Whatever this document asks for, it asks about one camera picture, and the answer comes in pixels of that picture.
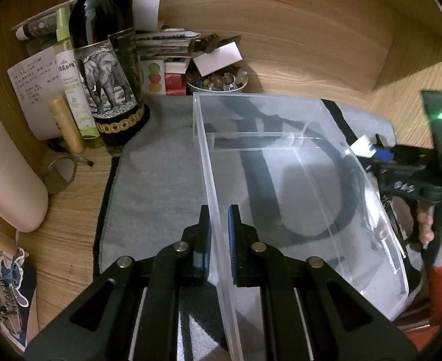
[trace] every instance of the clear plastic container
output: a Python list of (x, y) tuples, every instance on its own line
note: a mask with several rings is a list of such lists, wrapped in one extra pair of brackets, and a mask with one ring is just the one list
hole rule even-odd
[(259, 290), (237, 288), (227, 210), (286, 256), (323, 258), (388, 319), (408, 295), (395, 235), (373, 185), (319, 99), (194, 94), (231, 357), (262, 359)]

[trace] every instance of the gold chain pattern band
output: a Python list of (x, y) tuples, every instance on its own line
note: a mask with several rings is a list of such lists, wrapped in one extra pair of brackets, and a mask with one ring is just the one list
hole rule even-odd
[(119, 133), (120, 131), (127, 130), (138, 123), (144, 115), (144, 106), (138, 109), (135, 114), (130, 115), (127, 119), (123, 119), (120, 122), (114, 122), (113, 124), (100, 124), (96, 123), (97, 130), (101, 133), (111, 134)]

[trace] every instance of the dark glass bottle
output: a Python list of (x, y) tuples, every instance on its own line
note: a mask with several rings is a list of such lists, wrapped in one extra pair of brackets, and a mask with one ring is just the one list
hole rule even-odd
[(130, 51), (133, 1), (78, 0), (69, 32), (101, 136), (110, 147), (123, 146), (149, 118)]

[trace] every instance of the metal screw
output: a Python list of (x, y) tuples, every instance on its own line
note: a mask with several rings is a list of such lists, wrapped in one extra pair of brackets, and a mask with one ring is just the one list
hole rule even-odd
[(175, 249), (177, 252), (184, 252), (184, 251), (186, 251), (188, 248), (189, 248), (189, 245), (188, 245), (188, 243), (186, 243), (186, 242), (178, 241), (178, 242), (175, 242), (175, 243), (174, 243), (174, 249)]
[(324, 260), (322, 260), (320, 257), (310, 257), (308, 259), (309, 266), (314, 267), (315, 269), (319, 269), (320, 267), (323, 267)]
[(120, 257), (117, 260), (117, 265), (124, 269), (125, 267), (129, 267), (132, 262), (133, 259), (131, 257)]
[(253, 251), (255, 252), (265, 252), (266, 251), (266, 245), (263, 242), (254, 242), (251, 246)]

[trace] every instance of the elephant illustration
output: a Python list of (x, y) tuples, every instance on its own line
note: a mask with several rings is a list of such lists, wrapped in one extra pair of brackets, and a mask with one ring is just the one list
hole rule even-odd
[(101, 88), (111, 104), (111, 109), (119, 108), (114, 94), (114, 88), (120, 86), (124, 90), (125, 102), (130, 100), (131, 90), (129, 83), (119, 66), (116, 57), (108, 51), (101, 51), (91, 55), (87, 61), (79, 64), (82, 78), (88, 88), (90, 96), (97, 106), (98, 113), (104, 113), (102, 109)]

